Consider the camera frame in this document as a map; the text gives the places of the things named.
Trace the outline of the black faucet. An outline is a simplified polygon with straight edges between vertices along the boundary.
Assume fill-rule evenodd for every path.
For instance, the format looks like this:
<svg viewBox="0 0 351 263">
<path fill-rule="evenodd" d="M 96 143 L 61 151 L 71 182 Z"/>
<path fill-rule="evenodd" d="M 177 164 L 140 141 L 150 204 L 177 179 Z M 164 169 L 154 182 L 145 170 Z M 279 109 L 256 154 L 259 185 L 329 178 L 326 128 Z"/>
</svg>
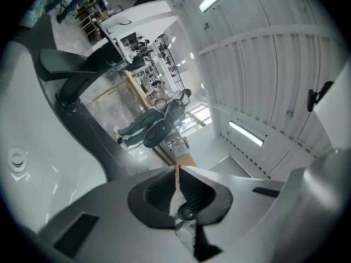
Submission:
<svg viewBox="0 0 351 263">
<path fill-rule="evenodd" d="M 65 80 L 56 93 L 57 100 L 64 106 L 74 104 L 93 82 L 123 61 L 120 53 L 109 45 L 90 56 L 52 49 L 42 49 L 39 56 L 47 73 L 45 81 Z"/>
</svg>

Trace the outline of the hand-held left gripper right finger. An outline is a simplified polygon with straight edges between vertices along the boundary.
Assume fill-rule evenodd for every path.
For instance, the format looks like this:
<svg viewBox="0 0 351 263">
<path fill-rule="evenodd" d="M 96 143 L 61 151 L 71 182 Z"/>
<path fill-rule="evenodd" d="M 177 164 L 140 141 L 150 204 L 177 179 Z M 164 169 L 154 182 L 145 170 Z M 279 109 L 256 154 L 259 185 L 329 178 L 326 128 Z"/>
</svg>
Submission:
<svg viewBox="0 0 351 263">
<path fill-rule="evenodd" d="M 282 183 L 181 167 L 180 191 L 195 223 L 192 254 L 199 262 L 230 254 L 276 200 Z"/>
</svg>

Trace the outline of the white cabinet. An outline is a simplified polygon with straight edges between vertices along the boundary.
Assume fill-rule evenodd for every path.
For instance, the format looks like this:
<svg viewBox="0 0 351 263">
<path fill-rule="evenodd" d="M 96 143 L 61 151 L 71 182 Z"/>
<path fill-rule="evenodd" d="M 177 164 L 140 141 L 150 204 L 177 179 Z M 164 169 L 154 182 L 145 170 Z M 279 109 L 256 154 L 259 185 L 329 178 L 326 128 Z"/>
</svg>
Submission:
<svg viewBox="0 0 351 263">
<path fill-rule="evenodd" d="M 117 42 L 117 50 L 124 61 L 132 62 L 132 50 L 123 45 L 122 40 L 129 35 L 136 34 L 154 43 L 156 39 L 177 20 L 177 15 L 172 11 L 165 0 L 158 0 L 140 4 L 121 11 L 112 17 L 97 23 L 104 37 L 93 50 L 97 50 L 105 40 Z"/>
</svg>

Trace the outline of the light wooden table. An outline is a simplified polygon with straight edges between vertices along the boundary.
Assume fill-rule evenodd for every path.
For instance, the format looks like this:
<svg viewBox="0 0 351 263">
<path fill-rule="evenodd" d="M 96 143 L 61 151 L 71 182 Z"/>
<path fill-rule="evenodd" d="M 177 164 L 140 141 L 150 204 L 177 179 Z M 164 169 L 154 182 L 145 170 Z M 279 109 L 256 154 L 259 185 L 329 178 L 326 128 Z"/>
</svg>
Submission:
<svg viewBox="0 0 351 263">
<path fill-rule="evenodd" d="M 133 74 L 127 70 L 123 71 L 126 78 L 121 82 L 114 84 L 113 86 L 109 87 L 106 91 L 102 92 L 98 96 L 96 96 L 92 102 L 96 102 L 98 99 L 102 98 L 104 95 L 111 95 L 112 93 L 128 87 L 133 96 L 136 98 L 137 102 L 142 106 L 143 109 L 147 109 L 152 106 L 152 102 L 148 99 L 144 91 L 142 90 L 141 86 L 137 83 L 136 78 L 133 77 Z"/>
</svg>

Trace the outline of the dark wooden vanity cabinet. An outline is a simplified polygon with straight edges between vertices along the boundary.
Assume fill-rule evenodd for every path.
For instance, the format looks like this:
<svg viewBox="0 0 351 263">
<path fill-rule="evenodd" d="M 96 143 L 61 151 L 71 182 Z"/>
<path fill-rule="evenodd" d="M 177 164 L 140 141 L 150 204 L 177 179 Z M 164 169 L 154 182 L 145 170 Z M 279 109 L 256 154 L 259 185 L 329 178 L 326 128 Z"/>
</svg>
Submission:
<svg viewBox="0 0 351 263">
<path fill-rule="evenodd" d="M 39 60 L 42 49 L 56 49 L 49 15 L 43 14 L 32 28 L 18 26 L 13 40 L 23 44 L 29 50 L 39 86 L 50 108 L 71 136 L 96 158 L 108 181 L 149 170 L 113 140 L 83 103 L 78 101 L 67 107 L 57 103 L 54 94 L 59 90 L 59 80 L 46 82 L 47 73 Z"/>
</svg>

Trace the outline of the white sink basin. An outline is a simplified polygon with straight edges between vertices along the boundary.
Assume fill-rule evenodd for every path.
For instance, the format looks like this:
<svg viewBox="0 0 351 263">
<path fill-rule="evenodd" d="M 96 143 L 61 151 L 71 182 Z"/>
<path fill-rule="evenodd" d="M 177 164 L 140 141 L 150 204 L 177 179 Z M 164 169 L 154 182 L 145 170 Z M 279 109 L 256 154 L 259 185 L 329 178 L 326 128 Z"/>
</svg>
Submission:
<svg viewBox="0 0 351 263">
<path fill-rule="evenodd" d="M 53 112 L 29 50 L 9 42 L 0 59 L 0 193 L 15 221 L 38 232 L 106 181 Z"/>
</svg>

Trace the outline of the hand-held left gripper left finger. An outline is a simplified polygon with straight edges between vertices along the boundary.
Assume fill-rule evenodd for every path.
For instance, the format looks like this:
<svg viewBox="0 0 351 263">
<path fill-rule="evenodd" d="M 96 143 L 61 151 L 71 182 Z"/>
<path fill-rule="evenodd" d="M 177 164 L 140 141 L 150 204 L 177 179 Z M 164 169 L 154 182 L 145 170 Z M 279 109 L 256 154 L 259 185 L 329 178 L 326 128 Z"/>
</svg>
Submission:
<svg viewBox="0 0 351 263">
<path fill-rule="evenodd" d="M 76 263 L 196 263 L 176 236 L 173 168 L 102 184 L 57 213 L 39 236 Z"/>
</svg>

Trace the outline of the light wooden chair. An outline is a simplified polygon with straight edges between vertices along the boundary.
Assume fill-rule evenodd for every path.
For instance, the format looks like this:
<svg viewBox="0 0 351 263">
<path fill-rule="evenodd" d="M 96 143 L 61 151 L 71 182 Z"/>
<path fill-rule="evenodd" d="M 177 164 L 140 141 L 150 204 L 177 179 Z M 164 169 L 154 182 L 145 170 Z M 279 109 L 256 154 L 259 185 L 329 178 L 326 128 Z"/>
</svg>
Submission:
<svg viewBox="0 0 351 263">
<path fill-rule="evenodd" d="M 78 26 L 80 33 L 82 33 L 88 39 L 91 45 L 96 44 L 102 39 L 96 22 L 103 22 L 108 18 L 106 11 L 102 11 L 99 8 L 90 8 L 85 12 L 80 12 L 80 16 L 77 18 L 79 19 Z"/>
</svg>

